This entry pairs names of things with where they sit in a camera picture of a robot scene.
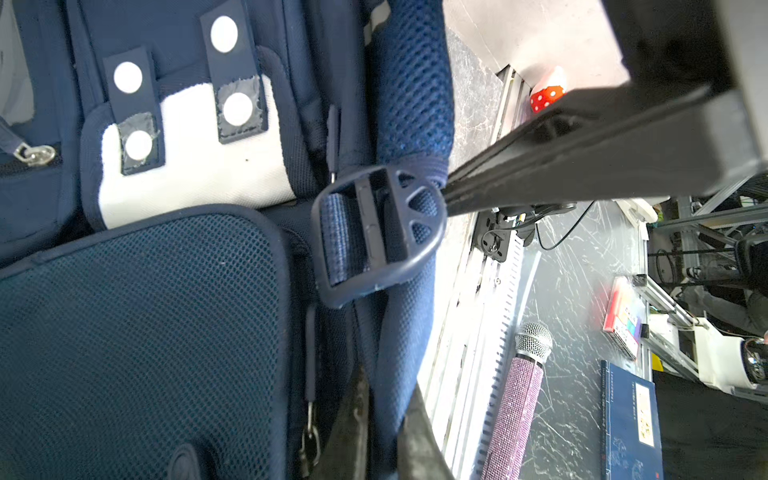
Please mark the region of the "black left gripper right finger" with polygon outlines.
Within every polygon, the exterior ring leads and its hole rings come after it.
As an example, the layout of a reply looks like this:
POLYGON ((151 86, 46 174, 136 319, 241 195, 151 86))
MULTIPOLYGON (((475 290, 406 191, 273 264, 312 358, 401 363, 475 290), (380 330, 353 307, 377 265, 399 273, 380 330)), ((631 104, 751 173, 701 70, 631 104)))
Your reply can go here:
POLYGON ((414 389, 397 437, 400 480, 454 478, 436 442, 419 387, 414 389))

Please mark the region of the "navy blue student backpack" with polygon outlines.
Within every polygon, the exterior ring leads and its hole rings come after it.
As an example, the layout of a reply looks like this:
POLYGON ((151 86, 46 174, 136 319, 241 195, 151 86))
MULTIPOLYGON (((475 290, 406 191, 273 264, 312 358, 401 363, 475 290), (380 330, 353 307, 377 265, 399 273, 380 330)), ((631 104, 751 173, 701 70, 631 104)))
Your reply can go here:
POLYGON ((360 364, 366 479, 431 335, 438 1, 1 5, 1 475, 311 479, 360 364))

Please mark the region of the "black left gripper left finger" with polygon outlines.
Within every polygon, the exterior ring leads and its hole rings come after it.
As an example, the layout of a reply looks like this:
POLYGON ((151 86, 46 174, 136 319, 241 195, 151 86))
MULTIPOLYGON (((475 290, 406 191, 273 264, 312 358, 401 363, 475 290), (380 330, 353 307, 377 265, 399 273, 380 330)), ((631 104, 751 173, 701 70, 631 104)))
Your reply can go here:
POLYGON ((310 478, 367 478, 370 420, 370 386, 358 364, 342 398, 326 448, 310 478))

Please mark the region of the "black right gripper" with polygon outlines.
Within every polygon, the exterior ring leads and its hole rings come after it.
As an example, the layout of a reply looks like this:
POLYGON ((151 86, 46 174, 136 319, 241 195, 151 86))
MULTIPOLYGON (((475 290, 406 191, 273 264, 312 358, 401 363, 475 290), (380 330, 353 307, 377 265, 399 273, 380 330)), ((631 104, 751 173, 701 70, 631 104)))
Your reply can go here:
POLYGON ((767 168, 767 3, 605 1, 633 79, 582 89, 456 170, 455 216, 492 207, 708 195, 767 168))

